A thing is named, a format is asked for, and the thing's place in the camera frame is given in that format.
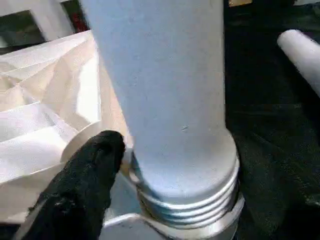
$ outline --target white plastic pipe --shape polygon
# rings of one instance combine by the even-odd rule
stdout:
[[[298,30],[288,30],[278,45],[320,97],[320,45]]]
[[[143,204],[177,229],[218,221],[239,168],[225,127],[223,1],[82,4],[134,138]]]

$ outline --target white cylinder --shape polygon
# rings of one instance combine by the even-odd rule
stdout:
[[[278,45],[320,97],[320,45],[298,30],[288,30]]]
[[[141,200],[177,228],[217,221],[239,168],[225,127],[223,1],[82,3],[134,138]]]

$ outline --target black glove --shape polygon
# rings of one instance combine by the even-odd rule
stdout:
[[[118,132],[89,139],[41,193],[13,239],[98,239],[124,151]]]

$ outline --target threaded end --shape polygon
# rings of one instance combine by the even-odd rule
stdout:
[[[138,190],[141,207],[151,217],[176,229],[196,229],[210,225],[235,205],[238,195],[239,161],[236,160],[234,171],[227,184],[213,196],[191,204],[171,204],[162,202]]]

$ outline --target black fabric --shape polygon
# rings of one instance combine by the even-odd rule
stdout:
[[[320,98],[277,38],[299,29],[320,43],[320,4],[257,9],[250,4],[225,10],[226,122],[237,144],[246,200],[237,237],[315,240]]]
[[[28,222],[32,223],[21,239],[98,239],[124,151],[118,132],[103,131],[89,139],[40,194],[30,209],[31,221],[27,218],[19,229],[26,225],[28,230]]]

